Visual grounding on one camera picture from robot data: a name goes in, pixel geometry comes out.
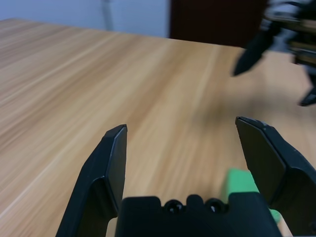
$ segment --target green block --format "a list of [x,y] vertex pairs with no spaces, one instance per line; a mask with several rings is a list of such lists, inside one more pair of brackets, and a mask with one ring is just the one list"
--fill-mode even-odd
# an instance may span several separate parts
[[[230,169],[228,171],[226,181],[223,185],[221,199],[223,202],[228,202],[228,196],[231,193],[245,193],[245,192],[259,192],[255,181],[252,178],[250,171]],[[278,223],[281,219],[281,214],[276,210],[271,210],[270,212]]]

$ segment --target wooden table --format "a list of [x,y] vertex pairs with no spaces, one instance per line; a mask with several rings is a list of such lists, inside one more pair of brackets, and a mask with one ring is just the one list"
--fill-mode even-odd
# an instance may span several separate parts
[[[81,166],[127,123],[124,196],[218,197],[246,168],[236,116],[261,119],[316,165],[316,106],[291,55],[231,77],[235,47],[0,22],[0,236],[54,236]],[[109,236],[113,235],[114,223]]]

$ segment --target white wall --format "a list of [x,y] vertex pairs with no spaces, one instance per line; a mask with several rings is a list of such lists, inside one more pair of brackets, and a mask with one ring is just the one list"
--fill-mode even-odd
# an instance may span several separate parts
[[0,0],[0,20],[19,17],[103,30],[110,26],[114,31],[166,37],[168,5],[169,0]]
[[168,37],[169,0],[110,0],[114,30]]
[[0,18],[19,17],[97,29],[104,29],[105,26],[100,0],[4,0],[4,2],[6,9],[2,9],[3,3],[0,3]]

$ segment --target wood grain tabletop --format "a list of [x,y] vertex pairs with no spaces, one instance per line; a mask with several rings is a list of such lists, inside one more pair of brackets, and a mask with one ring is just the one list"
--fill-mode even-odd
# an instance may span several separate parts
[[[0,22],[0,236],[53,237],[105,132],[128,126],[124,196],[218,197],[246,169],[236,116],[273,125],[316,166],[316,106],[292,56],[231,77],[240,48],[18,19]],[[108,236],[113,236],[115,220]]]

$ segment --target dark brown door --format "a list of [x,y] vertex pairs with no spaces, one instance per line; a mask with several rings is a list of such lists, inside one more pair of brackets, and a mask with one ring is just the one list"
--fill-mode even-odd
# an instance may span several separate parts
[[266,6],[267,0],[171,0],[170,37],[243,47]]

